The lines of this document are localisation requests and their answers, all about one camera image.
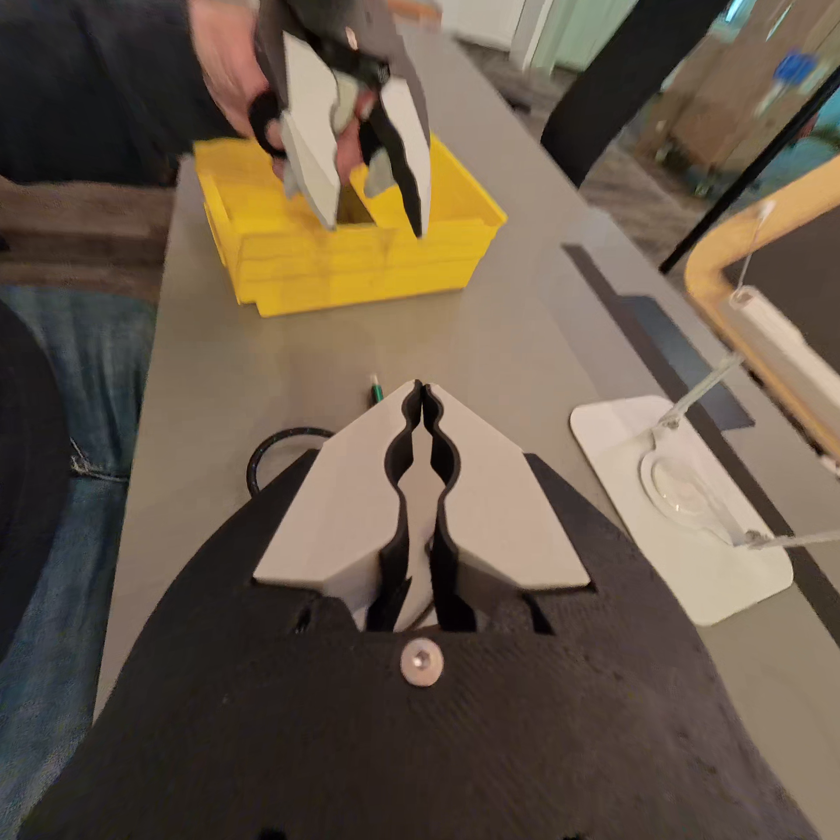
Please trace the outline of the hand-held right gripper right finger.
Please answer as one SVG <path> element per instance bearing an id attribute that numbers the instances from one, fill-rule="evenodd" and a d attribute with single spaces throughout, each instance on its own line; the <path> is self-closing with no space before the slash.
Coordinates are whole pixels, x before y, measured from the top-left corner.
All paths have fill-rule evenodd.
<path id="1" fill-rule="evenodd" d="M 473 632 L 504 602 L 590 585 L 517 444 L 436 384 L 424 387 L 423 422 L 444 485 L 429 550 L 440 629 Z"/>

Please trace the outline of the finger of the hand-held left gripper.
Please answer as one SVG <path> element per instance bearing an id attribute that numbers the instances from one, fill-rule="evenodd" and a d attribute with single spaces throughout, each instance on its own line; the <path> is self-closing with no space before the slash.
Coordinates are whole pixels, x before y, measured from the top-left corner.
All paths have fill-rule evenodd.
<path id="1" fill-rule="evenodd" d="M 425 238 L 431 212 L 431 146 L 405 79 L 384 84 L 367 123 L 375 141 L 367 164 L 368 198 L 397 186 L 415 237 Z"/>
<path id="2" fill-rule="evenodd" d="M 322 226 L 334 230 L 341 194 L 332 125 L 338 82 L 309 43 L 285 33 L 283 46 L 287 104 L 280 116 L 280 138 L 287 156 L 285 194 L 289 199 L 303 196 Z"/>

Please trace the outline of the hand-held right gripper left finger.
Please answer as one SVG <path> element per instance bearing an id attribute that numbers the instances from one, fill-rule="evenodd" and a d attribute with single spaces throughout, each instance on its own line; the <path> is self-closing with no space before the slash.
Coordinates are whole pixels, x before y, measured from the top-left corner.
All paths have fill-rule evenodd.
<path id="1" fill-rule="evenodd" d="M 321 446 L 254 580 L 340 599 L 364 629 L 392 632 L 403 609 L 410 535 L 400 479 L 413 465 L 422 383 L 405 383 Z"/>

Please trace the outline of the yellow plastic bin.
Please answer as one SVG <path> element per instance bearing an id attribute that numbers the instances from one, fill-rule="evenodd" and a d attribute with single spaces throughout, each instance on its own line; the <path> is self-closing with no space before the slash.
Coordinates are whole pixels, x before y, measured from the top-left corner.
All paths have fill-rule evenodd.
<path id="1" fill-rule="evenodd" d="M 196 175 L 237 302 L 262 318 L 465 288 L 508 216 L 433 133 L 427 236 L 416 238 L 393 187 L 364 196 L 352 175 L 350 219 L 324 228 L 305 199 L 287 199 L 252 140 L 194 145 Z"/>

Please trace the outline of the person's left forearm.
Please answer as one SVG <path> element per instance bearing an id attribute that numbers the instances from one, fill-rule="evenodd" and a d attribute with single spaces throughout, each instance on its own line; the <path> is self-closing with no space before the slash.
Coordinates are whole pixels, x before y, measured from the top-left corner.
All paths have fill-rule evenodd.
<path id="1" fill-rule="evenodd" d="M 191 35 L 186 2 L 3 1 L 2 178 L 162 186 L 233 138 Z"/>

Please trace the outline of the person's left hand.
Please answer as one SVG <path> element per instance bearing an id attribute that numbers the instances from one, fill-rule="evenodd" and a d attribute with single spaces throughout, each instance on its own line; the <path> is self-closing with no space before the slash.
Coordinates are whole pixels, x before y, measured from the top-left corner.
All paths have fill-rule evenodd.
<path id="1" fill-rule="evenodd" d="M 253 138 L 250 108 L 270 89 L 256 57 L 256 6 L 190 1 L 187 11 L 192 45 L 209 94 L 236 134 Z"/>

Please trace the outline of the white tablet stand base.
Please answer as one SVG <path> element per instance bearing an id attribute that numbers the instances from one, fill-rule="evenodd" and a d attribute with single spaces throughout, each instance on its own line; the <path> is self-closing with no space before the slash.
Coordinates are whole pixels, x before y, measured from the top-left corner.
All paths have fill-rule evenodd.
<path id="1" fill-rule="evenodd" d="M 656 395 L 577 406 L 570 429 L 638 548 L 699 627 L 793 584 L 787 550 L 839 531 L 774 535 L 687 418 L 743 362 L 729 353 L 678 402 Z"/>

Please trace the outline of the black office chair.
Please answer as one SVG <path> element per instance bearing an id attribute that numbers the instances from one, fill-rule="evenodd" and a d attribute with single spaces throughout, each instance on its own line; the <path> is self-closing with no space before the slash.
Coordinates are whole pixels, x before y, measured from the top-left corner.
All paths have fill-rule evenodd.
<path id="1" fill-rule="evenodd" d="M 540 143 L 581 187 L 627 122 L 705 37 L 726 1 L 639 1 L 546 122 Z"/>

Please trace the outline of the person's jeans leg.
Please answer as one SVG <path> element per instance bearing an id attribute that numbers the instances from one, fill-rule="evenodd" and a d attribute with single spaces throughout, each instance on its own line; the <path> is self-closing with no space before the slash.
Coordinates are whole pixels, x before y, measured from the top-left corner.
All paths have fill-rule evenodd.
<path id="1" fill-rule="evenodd" d="M 97 292 L 2 287 L 52 366 L 70 439 L 49 559 L 1 666 L 2 838 L 92 720 L 156 310 Z"/>

